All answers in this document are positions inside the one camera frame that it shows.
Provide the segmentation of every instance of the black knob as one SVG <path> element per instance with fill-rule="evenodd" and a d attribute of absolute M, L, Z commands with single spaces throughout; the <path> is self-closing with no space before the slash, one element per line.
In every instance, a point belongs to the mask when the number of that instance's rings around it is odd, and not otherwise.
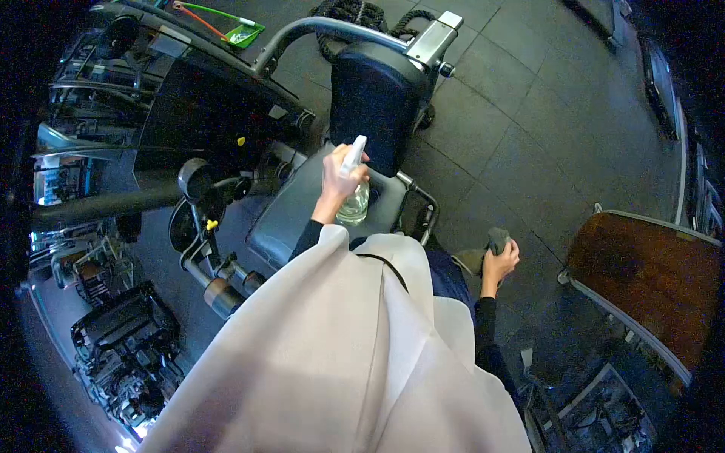
<path fill-rule="evenodd" d="M 445 78 L 451 77 L 454 72 L 455 72 L 455 67 L 453 67 L 453 65 L 451 65 L 448 62 L 443 62 L 441 67 L 438 68 L 438 73 Z"/>

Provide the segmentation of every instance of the wooden board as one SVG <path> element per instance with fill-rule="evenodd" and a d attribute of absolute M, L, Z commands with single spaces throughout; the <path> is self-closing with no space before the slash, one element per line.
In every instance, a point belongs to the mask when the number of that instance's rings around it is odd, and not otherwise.
<path fill-rule="evenodd" d="M 568 269 L 693 370 L 717 309 L 720 259 L 711 242 L 603 212 L 577 233 Z"/>

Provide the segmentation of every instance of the person's left hand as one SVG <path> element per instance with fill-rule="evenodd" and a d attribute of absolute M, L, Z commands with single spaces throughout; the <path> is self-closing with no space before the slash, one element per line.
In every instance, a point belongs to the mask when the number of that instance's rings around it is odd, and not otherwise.
<path fill-rule="evenodd" d="M 352 146 L 342 144 L 323 160 L 322 194 L 312 213 L 312 219 L 323 225 L 334 222 L 345 199 L 353 195 L 360 183 L 370 180 L 368 166 L 365 164 L 358 165 L 347 178 L 340 176 L 342 162 L 351 149 Z M 369 160 L 368 155 L 362 153 L 362 161 Z"/>

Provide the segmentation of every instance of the black backrest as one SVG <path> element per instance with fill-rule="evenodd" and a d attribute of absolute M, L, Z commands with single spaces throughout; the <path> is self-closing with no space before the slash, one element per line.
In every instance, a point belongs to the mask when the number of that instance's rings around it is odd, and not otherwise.
<path fill-rule="evenodd" d="M 395 176 L 432 91 L 428 78 L 402 54 L 375 43 L 349 45 L 332 66 L 332 142 L 351 144 L 367 136 L 370 167 Z"/>

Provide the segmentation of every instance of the green tray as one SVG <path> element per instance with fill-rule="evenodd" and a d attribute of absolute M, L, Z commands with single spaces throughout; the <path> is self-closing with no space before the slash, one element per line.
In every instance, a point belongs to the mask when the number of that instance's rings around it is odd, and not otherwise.
<path fill-rule="evenodd" d="M 225 34 L 224 36 L 226 36 L 229 40 L 227 41 L 227 43 L 230 46 L 236 46 L 241 47 L 242 49 L 246 49 L 248 45 L 250 45 L 262 31 L 264 31 L 264 29 L 265 26 L 260 24 L 240 24 L 240 26 Z"/>

